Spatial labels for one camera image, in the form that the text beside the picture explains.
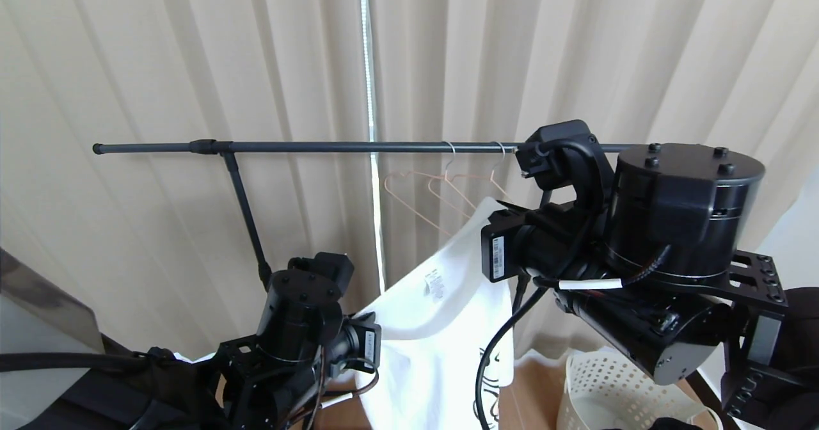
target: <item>white plastic basket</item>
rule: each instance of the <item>white plastic basket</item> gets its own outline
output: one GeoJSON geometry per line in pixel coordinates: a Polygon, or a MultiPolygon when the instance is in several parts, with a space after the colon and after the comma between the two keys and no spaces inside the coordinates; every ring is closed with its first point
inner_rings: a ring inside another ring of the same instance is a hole
{"type": "Polygon", "coordinates": [[[594,351],[566,362],[558,430],[647,430],[661,417],[690,424],[702,412],[711,413],[722,430],[716,413],[678,386],[658,386],[625,356],[594,351]]]}

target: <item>hanger hook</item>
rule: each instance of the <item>hanger hook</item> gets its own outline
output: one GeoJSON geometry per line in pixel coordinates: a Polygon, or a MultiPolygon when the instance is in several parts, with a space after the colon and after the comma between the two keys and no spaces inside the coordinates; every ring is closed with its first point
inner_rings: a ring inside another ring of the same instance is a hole
{"type": "Polygon", "coordinates": [[[446,173],[447,171],[450,170],[450,164],[452,164],[452,162],[456,160],[456,155],[458,154],[456,153],[456,147],[452,144],[452,142],[444,141],[444,144],[450,145],[450,148],[452,149],[452,159],[450,160],[450,162],[447,163],[446,166],[444,166],[444,173],[446,173]]]}
{"type": "Polygon", "coordinates": [[[495,171],[495,170],[497,170],[498,166],[500,166],[501,164],[503,164],[504,159],[506,159],[506,147],[504,147],[504,145],[503,145],[503,144],[501,144],[499,141],[492,141],[492,142],[493,142],[493,143],[495,143],[495,144],[497,144],[497,145],[498,145],[498,147],[500,147],[500,151],[501,151],[501,152],[503,152],[503,155],[501,155],[501,156],[500,156],[500,161],[498,161],[497,163],[495,163],[495,164],[492,166],[492,173],[494,173],[494,171],[495,171]]]}

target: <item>horizontal bar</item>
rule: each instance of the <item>horizontal bar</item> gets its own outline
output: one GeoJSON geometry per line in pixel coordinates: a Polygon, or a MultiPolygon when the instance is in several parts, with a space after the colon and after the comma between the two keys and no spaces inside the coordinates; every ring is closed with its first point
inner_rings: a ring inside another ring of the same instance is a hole
{"type": "MultiPolygon", "coordinates": [[[[521,143],[501,142],[511,152],[521,143]]],[[[214,142],[216,153],[500,153],[495,142],[214,142]]],[[[631,144],[600,144],[606,153],[626,150],[631,144]]],[[[176,144],[94,144],[94,153],[192,152],[192,143],[176,144]]]]}

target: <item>clothes hanger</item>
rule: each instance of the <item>clothes hanger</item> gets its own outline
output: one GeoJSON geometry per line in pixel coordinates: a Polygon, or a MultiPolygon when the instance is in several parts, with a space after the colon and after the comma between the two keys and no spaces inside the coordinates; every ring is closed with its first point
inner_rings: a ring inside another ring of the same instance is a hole
{"type": "MultiPolygon", "coordinates": [[[[456,189],[456,191],[458,192],[458,194],[460,196],[463,196],[463,193],[460,190],[458,190],[458,188],[456,188],[456,186],[454,185],[454,183],[452,183],[452,181],[454,181],[454,179],[458,179],[458,177],[465,177],[466,179],[482,179],[482,180],[489,181],[492,185],[495,186],[495,188],[497,188],[500,191],[500,193],[502,193],[504,195],[504,197],[506,197],[507,200],[511,200],[511,198],[509,197],[509,194],[506,193],[506,190],[504,190],[503,187],[500,187],[500,184],[498,184],[498,182],[495,181],[495,170],[497,170],[498,166],[503,164],[503,162],[506,160],[506,148],[500,142],[497,142],[497,141],[493,141],[493,142],[495,142],[495,144],[497,144],[498,147],[500,147],[500,151],[503,153],[503,155],[500,156],[500,161],[498,161],[497,163],[495,163],[495,165],[492,166],[492,171],[491,171],[491,173],[489,173],[488,176],[477,176],[475,174],[456,174],[455,176],[452,176],[452,179],[448,179],[447,178],[447,171],[444,171],[444,177],[445,177],[444,180],[445,180],[445,182],[447,182],[447,184],[450,185],[452,188],[456,189]]],[[[430,181],[427,183],[427,187],[429,188],[430,191],[433,190],[432,189],[433,180],[435,180],[435,179],[430,179],[430,181]]],[[[466,197],[463,197],[463,199],[465,199],[466,202],[470,206],[472,206],[473,209],[476,209],[475,205],[473,205],[471,202],[469,202],[469,200],[467,200],[466,197]]]]}
{"type": "Polygon", "coordinates": [[[445,205],[448,205],[448,206],[450,206],[450,208],[453,208],[455,211],[458,211],[463,217],[470,218],[470,217],[472,217],[471,214],[465,213],[465,211],[460,209],[458,206],[455,206],[455,205],[453,205],[453,203],[450,203],[447,200],[444,200],[444,198],[441,195],[439,195],[438,193],[436,193],[436,191],[433,190],[433,181],[435,181],[435,180],[444,181],[444,182],[450,184],[451,187],[454,188],[454,190],[456,192],[458,192],[458,194],[463,198],[463,200],[465,202],[467,202],[468,205],[472,206],[472,209],[475,209],[475,205],[473,205],[471,202],[469,202],[469,199],[463,194],[463,192],[460,191],[458,187],[456,187],[453,183],[451,183],[448,180],[450,164],[452,164],[452,162],[456,160],[456,155],[457,154],[456,154],[456,148],[454,147],[453,144],[451,144],[450,142],[444,142],[444,144],[449,144],[450,147],[452,148],[452,159],[450,159],[450,161],[447,163],[447,165],[444,166],[444,175],[443,176],[435,176],[433,179],[429,179],[429,182],[427,182],[427,190],[430,193],[432,193],[435,197],[438,197],[438,199],[441,200],[445,205]]]}
{"type": "MultiPolygon", "coordinates": [[[[447,235],[447,237],[451,237],[451,236],[452,236],[452,234],[450,234],[450,232],[445,231],[445,230],[444,230],[444,229],[442,229],[442,228],[441,228],[441,226],[439,226],[437,223],[434,223],[432,220],[430,220],[429,218],[427,218],[427,217],[426,217],[426,216],[424,216],[423,214],[421,214],[421,213],[419,213],[418,211],[416,211],[416,209],[415,209],[415,208],[413,208],[412,206],[410,206],[410,204],[409,204],[409,203],[405,202],[404,200],[401,200],[401,198],[400,198],[400,197],[398,197],[398,196],[395,194],[395,192],[394,192],[394,191],[390,190],[389,180],[390,180],[392,177],[395,177],[395,176],[407,177],[407,176],[409,176],[410,174],[415,174],[416,176],[422,176],[422,177],[430,177],[430,179],[432,179],[432,180],[434,180],[434,179],[442,180],[442,178],[443,178],[442,176],[433,176],[433,174],[421,173],[421,171],[404,171],[403,173],[401,173],[401,171],[391,171],[391,173],[387,173],[387,174],[386,174],[386,176],[384,176],[384,190],[385,190],[387,193],[389,193],[389,194],[390,194],[390,195],[391,195],[393,198],[395,198],[396,200],[398,200],[398,202],[399,202],[399,203],[401,203],[401,205],[406,206],[406,207],[407,207],[407,209],[409,209],[410,211],[412,211],[413,213],[415,213],[415,215],[417,215],[419,218],[422,218],[422,219],[424,220],[424,222],[426,222],[426,223],[428,223],[428,224],[432,225],[434,228],[437,228],[439,232],[441,232],[441,233],[442,233],[442,234],[444,234],[444,235],[447,235]]],[[[453,205],[451,205],[451,203],[448,203],[446,200],[443,200],[442,198],[441,198],[441,200],[442,200],[444,203],[447,203],[447,205],[450,205],[450,206],[452,206],[452,207],[454,208],[454,206],[453,206],[453,205]]]]}

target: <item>brown floor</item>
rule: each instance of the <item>brown floor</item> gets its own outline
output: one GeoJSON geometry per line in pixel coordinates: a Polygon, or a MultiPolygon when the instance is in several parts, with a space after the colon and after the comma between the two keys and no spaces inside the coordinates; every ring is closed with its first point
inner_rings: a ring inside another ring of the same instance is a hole
{"type": "MultiPolygon", "coordinates": [[[[533,360],[515,366],[514,381],[500,393],[500,427],[505,430],[544,429],[552,430],[561,406],[564,369],[547,368],[533,360]]],[[[699,401],[688,383],[678,385],[688,396],[699,401]]],[[[348,389],[351,384],[342,384],[348,389]]],[[[694,424],[704,430],[716,430],[717,426],[708,415],[700,415],[694,424]]],[[[366,430],[367,416],[358,398],[337,404],[316,416],[318,430],[366,430]]]]}

